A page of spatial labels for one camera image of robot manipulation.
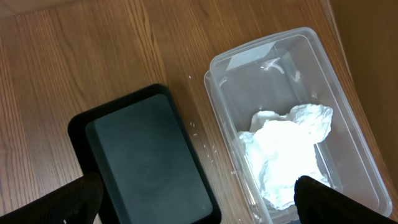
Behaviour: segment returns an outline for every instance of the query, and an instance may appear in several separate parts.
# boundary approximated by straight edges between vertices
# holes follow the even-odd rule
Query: white tissue
[[[332,114],[323,105],[295,106],[284,116],[260,111],[250,132],[239,133],[259,191],[273,208],[294,204],[294,184],[302,175],[330,186],[317,166],[314,144],[327,137]]]

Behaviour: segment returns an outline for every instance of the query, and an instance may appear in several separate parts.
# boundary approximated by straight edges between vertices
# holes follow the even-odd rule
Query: table
[[[161,83],[191,135],[222,223],[250,223],[203,76],[215,55],[303,26],[319,35],[398,202],[319,1],[92,0],[0,21],[0,214],[82,175],[67,134],[74,115]]]

